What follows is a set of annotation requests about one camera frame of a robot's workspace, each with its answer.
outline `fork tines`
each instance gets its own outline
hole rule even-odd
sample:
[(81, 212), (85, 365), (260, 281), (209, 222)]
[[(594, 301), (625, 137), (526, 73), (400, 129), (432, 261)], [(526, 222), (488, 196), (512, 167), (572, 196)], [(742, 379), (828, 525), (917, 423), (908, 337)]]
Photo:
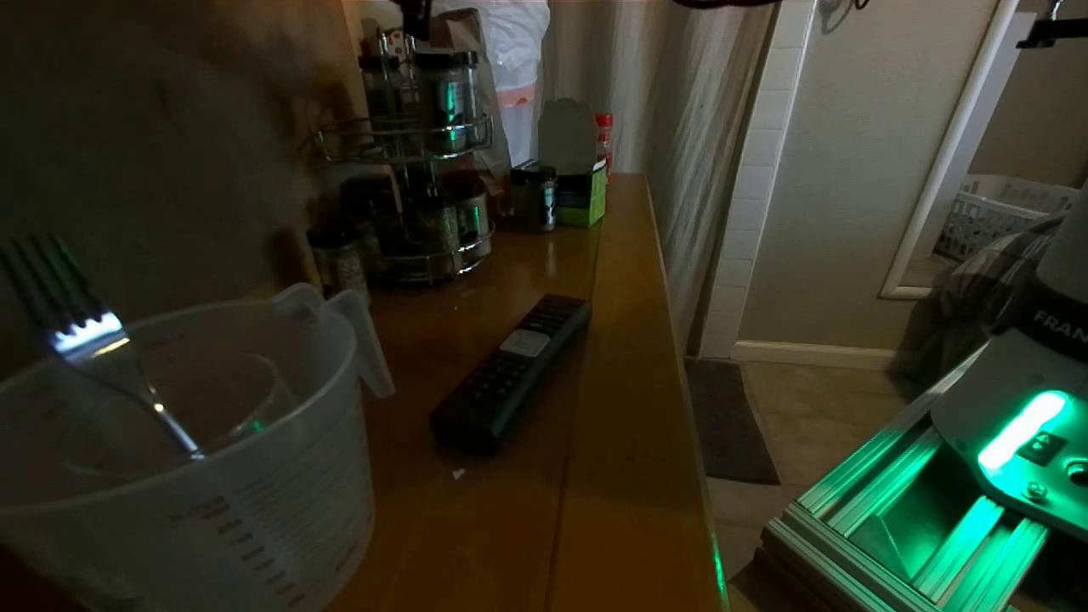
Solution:
[(59, 236), (30, 236), (0, 247), (0, 267), (34, 327), (47, 332), (74, 329), (105, 313)]

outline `tile floor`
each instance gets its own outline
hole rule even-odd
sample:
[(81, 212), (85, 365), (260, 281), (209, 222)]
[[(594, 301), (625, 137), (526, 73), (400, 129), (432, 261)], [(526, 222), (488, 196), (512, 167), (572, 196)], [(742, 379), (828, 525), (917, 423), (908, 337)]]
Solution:
[(706, 480), (727, 576), (748, 568), (760, 529), (790, 499), (873, 437), (908, 401), (881, 371), (744, 365), (753, 413), (780, 468), (780, 488)]

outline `plastic container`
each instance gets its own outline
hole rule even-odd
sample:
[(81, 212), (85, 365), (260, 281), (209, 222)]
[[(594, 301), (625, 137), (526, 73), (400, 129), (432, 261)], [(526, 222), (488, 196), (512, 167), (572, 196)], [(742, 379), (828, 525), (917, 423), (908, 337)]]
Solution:
[[(134, 344), (150, 380), (206, 380), (199, 413), (232, 401), (238, 384), (261, 389), (261, 367), (209, 380), (209, 365), (238, 354), (271, 365), (296, 401), (206, 464), (135, 454), (144, 475), (101, 475), (73, 468), (73, 437), (89, 437), (73, 423), (117, 437), (141, 433), (144, 413), (65, 365), (30, 367), (0, 384), (5, 546), (85, 610), (322, 610), (373, 527), (357, 379), (373, 395), (393, 380), (364, 301), (322, 304), (296, 285), (135, 324)], [(156, 437), (130, 443), (169, 449)]]

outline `wooden counter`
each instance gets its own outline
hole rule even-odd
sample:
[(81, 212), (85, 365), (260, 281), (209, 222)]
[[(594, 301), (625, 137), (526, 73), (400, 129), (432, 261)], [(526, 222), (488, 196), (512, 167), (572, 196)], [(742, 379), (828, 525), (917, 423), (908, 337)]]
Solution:
[[(593, 301), (492, 460), (439, 449), (430, 413), (544, 294)], [(377, 294), (397, 395), (368, 409), (377, 527), (334, 610), (723, 610), (693, 414), (642, 179), (593, 231), (496, 236), (478, 276)]]

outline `remote control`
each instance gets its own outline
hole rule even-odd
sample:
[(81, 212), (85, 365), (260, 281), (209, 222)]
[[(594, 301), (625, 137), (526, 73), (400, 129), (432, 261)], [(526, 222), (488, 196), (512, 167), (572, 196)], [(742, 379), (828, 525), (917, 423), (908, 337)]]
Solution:
[(496, 454), (552, 365), (584, 327), (584, 301), (544, 295), (432, 413), (436, 437), (465, 454)]

